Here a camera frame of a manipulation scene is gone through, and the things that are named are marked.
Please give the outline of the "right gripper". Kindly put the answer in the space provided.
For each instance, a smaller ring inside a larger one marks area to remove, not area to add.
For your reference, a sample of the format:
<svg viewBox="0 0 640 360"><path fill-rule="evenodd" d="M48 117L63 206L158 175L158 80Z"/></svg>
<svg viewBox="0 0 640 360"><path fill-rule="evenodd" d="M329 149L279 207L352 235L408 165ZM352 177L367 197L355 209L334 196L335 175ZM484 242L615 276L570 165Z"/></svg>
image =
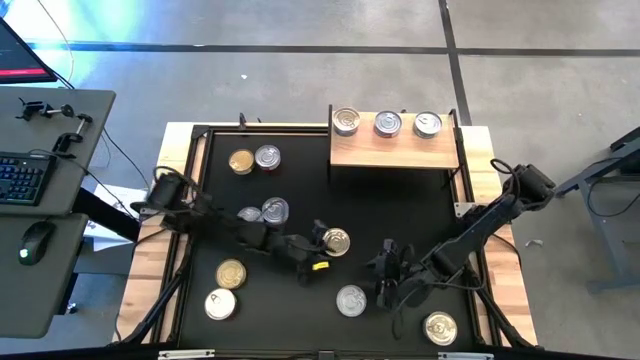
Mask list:
<svg viewBox="0 0 640 360"><path fill-rule="evenodd" d="M393 308L399 285L410 276L415 257L415 247L412 244L400 247L393 239L385 239L383 250L368 261L368 269L382 278L375 285L378 307Z"/></svg>

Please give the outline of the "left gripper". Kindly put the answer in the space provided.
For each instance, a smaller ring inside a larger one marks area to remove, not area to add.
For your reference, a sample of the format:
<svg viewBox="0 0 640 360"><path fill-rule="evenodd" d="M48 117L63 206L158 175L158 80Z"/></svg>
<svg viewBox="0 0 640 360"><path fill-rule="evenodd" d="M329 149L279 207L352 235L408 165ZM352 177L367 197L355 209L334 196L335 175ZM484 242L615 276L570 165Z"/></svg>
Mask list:
<svg viewBox="0 0 640 360"><path fill-rule="evenodd" d="M333 228L328 228L324 222L316 219L309 237L299 234L276 233L272 236L272 256L280 262L294 266L296 281L299 285L306 286L316 273L330 268L329 266L326 269L313 271L312 265L318 262L332 261L333 257L325 252L326 246L322 240L331 234L332 230Z"/></svg>

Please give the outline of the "tin can pale gold lid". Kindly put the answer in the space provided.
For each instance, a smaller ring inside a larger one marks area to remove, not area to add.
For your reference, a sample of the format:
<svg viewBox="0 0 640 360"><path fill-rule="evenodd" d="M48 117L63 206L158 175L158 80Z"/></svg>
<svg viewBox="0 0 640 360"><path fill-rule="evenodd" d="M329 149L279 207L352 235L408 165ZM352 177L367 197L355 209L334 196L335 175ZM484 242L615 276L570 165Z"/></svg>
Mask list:
<svg viewBox="0 0 640 360"><path fill-rule="evenodd" d="M336 134L343 137L353 136L360 125L359 112L350 107L338 108L333 112L332 125Z"/></svg>
<svg viewBox="0 0 640 360"><path fill-rule="evenodd" d="M204 311L210 319L221 321L229 318L234 313L236 303L236 297L230 290L218 288L206 296Z"/></svg>
<svg viewBox="0 0 640 360"><path fill-rule="evenodd" d="M457 338L458 327L451 315L436 311L424 319L423 332L432 343L438 346L449 346Z"/></svg>
<svg viewBox="0 0 640 360"><path fill-rule="evenodd" d="M333 228L331 234L322 238L326 250L325 252L332 257L341 257L345 255L351 244L348 233L340 228Z"/></svg>

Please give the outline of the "tin can white green label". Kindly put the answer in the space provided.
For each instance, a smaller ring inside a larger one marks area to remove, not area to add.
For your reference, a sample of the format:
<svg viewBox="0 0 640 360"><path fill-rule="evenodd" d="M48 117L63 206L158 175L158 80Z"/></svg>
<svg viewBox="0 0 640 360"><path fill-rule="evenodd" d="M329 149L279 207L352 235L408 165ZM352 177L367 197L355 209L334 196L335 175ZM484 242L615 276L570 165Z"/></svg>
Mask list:
<svg viewBox="0 0 640 360"><path fill-rule="evenodd" d="M366 294L359 286L346 285L336 295L336 306L342 315L358 317L366 309Z"/></svg>
<svg viewBox="0 0 640 360"><path fill-rule="evenodd" d="M228 165L236 175L247 175L254 168L254 154L248 149L237 149L229 156Z"/></svg>
<svg viewBox="0 0 640 360"><path fill-rule="evenodd" d="M247 278L245 266L236 259L222 261L216 269L216 282L225 289L241 287Z"/></svg>
<svg viewBox="0 0 640 360"><path fill-rule="evenodd" d="M414 118L413 131L421 138L433 138L442 129L442 119L436 113L425 111L417 113Z"/></svg>

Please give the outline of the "wooden shelf black posts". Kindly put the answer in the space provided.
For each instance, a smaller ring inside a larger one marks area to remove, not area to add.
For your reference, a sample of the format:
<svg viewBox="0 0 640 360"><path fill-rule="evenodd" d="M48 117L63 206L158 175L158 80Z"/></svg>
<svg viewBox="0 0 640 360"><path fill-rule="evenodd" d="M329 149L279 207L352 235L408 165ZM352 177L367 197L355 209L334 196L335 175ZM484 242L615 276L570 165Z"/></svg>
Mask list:
<svg viewBox="0 0 640 360"><path fill-rule="evenodd" d="M381 137L374 131L376 112L360 112L359 116L360 125L351 136L338 135L331 125L332 166L454 170L463 163L462 132L455 109L439 114L442 128L432 138L414 132L417 113L399 113L402 124L393 137Z"/></svg>

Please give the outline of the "black table mat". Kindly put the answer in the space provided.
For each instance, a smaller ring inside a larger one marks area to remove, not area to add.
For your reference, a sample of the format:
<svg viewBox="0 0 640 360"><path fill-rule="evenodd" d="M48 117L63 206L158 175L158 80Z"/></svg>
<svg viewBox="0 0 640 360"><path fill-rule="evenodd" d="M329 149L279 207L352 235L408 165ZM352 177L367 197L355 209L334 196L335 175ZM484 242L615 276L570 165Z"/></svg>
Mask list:
<svg viewBox="0 0 640 360"><path fill-rule="evenodd" d="M281 163L273 171L255 162L247 175L236 175L228 159L237 149L253 152L275 145ZM290 215L284 230L309 236L316 219L344 229L349 251L326 271L316 273L306 286L296 281L295 269L265 255L243 249L228 234L214 230L198 235L192 250L179 344L183 348L276 350L308 353L314 350L428 354L436 346L421 324L432 312L444 311L456 321L456 351L472 346L474 330L467 295L459 289L437 289L418 308L405 308L401 320L369 302L356 318L343 316L336 295L345 285L369 285L366 263L391 238L412 244L426 254L450 235L455 221L448 175L442 170L330 168L324 136L218 135L208 156L204 188L216 206L237 213L260 206L271 197L283 198ZM206 296L222 288L216 269L226 259L239 260L247 278L237 289L234 313L210 319Z"/></svg>

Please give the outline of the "dark grey metal table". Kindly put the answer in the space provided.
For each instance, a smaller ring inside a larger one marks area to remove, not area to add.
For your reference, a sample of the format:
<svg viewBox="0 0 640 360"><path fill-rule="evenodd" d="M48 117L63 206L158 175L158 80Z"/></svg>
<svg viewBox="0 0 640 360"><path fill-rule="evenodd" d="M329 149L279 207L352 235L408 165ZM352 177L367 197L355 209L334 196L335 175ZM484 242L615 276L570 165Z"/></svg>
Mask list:
<svg viewBox="0 0 640 360"><path fill-rule="evenodd" d="M640 126L614 141L598 160L556 189L581 194L604 244L612 278L587 284L591 293L640 287Z"/></svg>

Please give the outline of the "black desk base bar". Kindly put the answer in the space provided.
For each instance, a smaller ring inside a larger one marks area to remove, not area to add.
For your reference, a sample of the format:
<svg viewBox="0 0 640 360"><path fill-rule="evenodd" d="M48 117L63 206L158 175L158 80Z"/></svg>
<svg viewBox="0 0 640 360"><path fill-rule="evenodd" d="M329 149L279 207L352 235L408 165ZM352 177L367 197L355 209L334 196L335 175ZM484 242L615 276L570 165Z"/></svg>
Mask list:
<svg viewBox="0 0 640 360"><path fill-rule="evenodd" d="M117 210L84 188L79 189L72 212L87 215L90 220L127 240L132 242L138 240L140 225L135 218Z"/></svg>

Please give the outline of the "grey desk top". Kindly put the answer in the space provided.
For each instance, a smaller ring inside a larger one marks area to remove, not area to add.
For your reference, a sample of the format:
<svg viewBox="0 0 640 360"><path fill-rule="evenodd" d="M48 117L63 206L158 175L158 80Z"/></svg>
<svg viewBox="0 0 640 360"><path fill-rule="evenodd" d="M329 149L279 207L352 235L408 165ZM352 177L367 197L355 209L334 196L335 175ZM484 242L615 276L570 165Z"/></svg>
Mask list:
<svg viewBox="0 0 640 360"><path fill-rule="evenodd" d="M24 232L49 221L56 230L35 265L18 259ZM41 338L59 308L73 272L88 217L0 217L0 337Z"/></svg>
<svg viewBox="0 0 640 360"><path fill-rule="evenodd" d="M110 90L83 90L0 86L0 152L48 154L58 137L80 127L77 118L55 114L35 115L26 121L19 116L22 103L46 102L54 108L70 105L77 114L92 122L82 127L83 141L69 146L70 160L58 159L38 205L0 205L2 215L64 215L72 210L116 94Z"/></svg>

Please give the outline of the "black desk foot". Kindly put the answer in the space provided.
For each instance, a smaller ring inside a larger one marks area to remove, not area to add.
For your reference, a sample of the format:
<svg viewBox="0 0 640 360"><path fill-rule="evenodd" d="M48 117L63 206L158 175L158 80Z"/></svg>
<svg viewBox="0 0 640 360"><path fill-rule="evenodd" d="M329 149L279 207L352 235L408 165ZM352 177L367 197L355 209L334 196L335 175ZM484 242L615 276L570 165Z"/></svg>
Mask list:
<svg viewBox="0 0 640 360"><path fill-rule="evenodd" d="M65 291L63 293L59 308L56 312L56 315L70 315L78 312L78 306L75 302L72 301L71 296L73 294L76 282L77 282L78 274L76 272L72 272L68 283L66 285Z"/></svg>

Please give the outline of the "black desk clamp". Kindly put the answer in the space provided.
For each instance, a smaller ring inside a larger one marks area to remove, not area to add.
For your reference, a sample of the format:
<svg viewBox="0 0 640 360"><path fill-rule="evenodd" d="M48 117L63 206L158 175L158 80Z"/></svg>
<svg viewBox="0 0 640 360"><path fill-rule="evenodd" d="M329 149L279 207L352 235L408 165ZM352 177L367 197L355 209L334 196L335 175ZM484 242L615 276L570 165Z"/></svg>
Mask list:
<svg viewBox="0 0 640 360"><path fill-rule="evenodd" d="M60 108L54 109L49 103L44 101L24 101L20 98L22 103L21 114L17 116L17 119L30 121L34 115L51 118L53 115L63 115L65 117L74 117L75 111L69 104L64 104Z"/></svg>
<svg viewBox="0 0 640 360"><path fill-rule="evenodd" d="M81 113L76 116L80 121L78 128L75 132L67 132L61 134L56 140L52 152L60 157L74 158L74 155L69 152L69 148L73 143L82 143L84 137L81 135L83 128L87 124L93 122L93 118L87 114Z"/></svg>

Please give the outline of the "black computer mouse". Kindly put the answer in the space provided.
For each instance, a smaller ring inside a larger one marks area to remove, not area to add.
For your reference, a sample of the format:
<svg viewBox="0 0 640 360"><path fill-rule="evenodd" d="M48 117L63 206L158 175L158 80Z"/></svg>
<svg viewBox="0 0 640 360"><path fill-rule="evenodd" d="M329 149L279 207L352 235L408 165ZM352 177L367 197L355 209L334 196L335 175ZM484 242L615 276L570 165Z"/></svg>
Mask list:
<svg viewBox="0 0 640 360"><path fill-rule="evenodd" d="M22 265L37 264L45 255L56 225L49 221L33 223L23 234L18 259Z"/></svg>

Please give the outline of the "black backlit keyboard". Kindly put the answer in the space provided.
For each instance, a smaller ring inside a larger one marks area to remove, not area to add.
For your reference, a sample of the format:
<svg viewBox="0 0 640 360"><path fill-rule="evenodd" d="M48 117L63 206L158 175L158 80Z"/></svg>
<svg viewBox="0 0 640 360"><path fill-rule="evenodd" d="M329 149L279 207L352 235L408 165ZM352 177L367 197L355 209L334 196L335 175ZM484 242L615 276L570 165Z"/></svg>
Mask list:
<svg viewBox="0 0 640 360"><path fill-rule="evenodd" d="M37 206L55 163L51 155L0 152L0 204Z"/></svg>

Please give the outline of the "black computer monitor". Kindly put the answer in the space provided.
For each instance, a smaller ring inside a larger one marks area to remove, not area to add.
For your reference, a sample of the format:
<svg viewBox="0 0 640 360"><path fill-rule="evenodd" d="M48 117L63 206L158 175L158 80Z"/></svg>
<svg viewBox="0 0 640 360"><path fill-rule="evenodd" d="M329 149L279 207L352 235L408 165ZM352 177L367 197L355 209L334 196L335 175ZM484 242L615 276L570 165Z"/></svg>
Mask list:
<svg viewBox="0 0 640 360"><path fill-rule="evenodd" d="M56 81L53 70L0 18L0 84Z"/></svg>

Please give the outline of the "silver metal bracket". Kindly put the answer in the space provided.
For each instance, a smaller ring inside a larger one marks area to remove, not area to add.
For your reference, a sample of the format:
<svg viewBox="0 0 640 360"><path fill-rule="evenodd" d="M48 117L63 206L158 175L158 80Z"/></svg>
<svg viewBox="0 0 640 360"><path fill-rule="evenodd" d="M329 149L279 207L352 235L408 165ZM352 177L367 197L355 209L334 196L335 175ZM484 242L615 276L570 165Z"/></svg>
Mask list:
<svg viewBox="0 0 640 360"><path fill-rule="evenodd" d="M495 360L491 353L439 352L437 360Z"/></svg>
<svg viewBox="0 0 640 360"><path fill-rule="evenodd" d="M158 353L157 360L196 360L209 359L216 356L213 349L178 349L163 350Z"/></svg>

